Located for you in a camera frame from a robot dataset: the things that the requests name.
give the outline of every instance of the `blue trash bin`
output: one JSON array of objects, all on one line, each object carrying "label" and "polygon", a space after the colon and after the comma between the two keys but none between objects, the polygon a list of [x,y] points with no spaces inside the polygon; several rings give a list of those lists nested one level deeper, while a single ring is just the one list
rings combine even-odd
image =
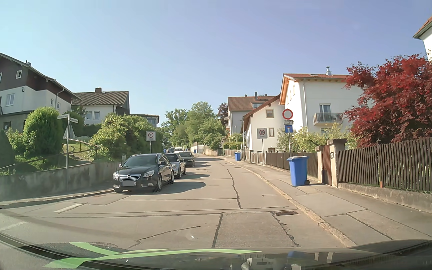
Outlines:
[{"label": "blue trash bin", "polygon": [[293,187],[309,185],[308,180],[309,156],[292,156],[289,161],[289,172],[291,174],[291,185]]}]

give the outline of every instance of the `black car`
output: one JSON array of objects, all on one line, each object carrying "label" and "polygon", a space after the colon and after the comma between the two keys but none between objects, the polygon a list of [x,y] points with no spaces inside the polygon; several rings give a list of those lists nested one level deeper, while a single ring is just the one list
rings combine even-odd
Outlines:
[{"label": "black car", "polygon": [[184,151],[178,153],[186,162],[186,167],[195,167],[195,156],[190,151]]},{"label": "black car", "polygon": [[174,183],[174,170],[163,154],[132,155],[113,173],[113,180],[117,193],[145,188],[160,191],[165,183]]}]

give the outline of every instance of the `car headlight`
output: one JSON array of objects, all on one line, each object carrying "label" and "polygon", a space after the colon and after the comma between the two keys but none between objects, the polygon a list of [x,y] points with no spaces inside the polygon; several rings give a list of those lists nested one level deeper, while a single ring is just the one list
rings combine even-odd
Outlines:
[{"label": "car headlight", "polygon": [[149,176],[154,175],[154,174],[155,174],[155,171],[154,170],[150,170],[150,171],[145,172],[144,175],[143,175],[143,177],[149,177]]}]

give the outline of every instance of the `silver car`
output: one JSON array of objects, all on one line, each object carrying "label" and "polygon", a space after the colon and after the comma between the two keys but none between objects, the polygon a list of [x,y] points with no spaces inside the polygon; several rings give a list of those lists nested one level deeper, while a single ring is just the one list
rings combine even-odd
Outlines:
[{"label": "silver car", "polygon": [[165,154],[171,166],[173,166],[174,178],[181,178],[181,175],[186,175],[186,163],[179,154]]}]

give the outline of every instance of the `car windshield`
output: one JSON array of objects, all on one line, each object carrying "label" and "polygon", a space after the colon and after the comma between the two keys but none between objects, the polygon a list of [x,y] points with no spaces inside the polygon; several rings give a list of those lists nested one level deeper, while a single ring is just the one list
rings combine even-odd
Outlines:
[{"label": "car windshield", "polygon": [[178,162],[178,156],[176,156],[176,155],[166,155],[166,157],[170,163],[177,163]]},{"label": "car windshield", "polygon": [[192,155],[191,155],[191,153],[190,152],[181,152],[181,153],[179,153],[179,155],[180,156],[182,156],[182,157],[192,157]]},{"label": "car windshield", "polygon": [[156,156],[131,156],[124,163],[124,167],[151,166],[156,164]]}]

